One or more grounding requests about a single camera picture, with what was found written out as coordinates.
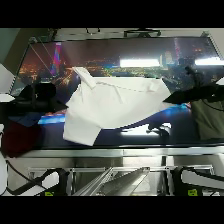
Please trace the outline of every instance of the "dark red fabric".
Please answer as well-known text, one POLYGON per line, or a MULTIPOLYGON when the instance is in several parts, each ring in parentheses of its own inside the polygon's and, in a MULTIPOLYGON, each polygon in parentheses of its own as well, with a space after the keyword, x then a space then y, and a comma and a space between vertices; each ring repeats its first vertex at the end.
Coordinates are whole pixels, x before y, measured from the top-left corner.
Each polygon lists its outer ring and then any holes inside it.
POLYGON ((2 151, 9 157, 18 157, 32 149, 41 132, 39 125, 25 127, 14 121, 10 124, 2 136, 2 151))

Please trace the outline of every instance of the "red cloth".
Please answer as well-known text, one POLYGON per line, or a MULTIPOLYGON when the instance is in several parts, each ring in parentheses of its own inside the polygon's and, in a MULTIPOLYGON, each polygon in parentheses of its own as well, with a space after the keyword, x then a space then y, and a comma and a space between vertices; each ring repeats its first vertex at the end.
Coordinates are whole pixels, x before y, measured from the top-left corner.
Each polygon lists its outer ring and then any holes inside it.
POLYGON ((10 121, 8 128, 2 136, 2 151, 9 157, 18 157, 32 149, 41 132, 38 124, 25 127, 14 121, 10 121))

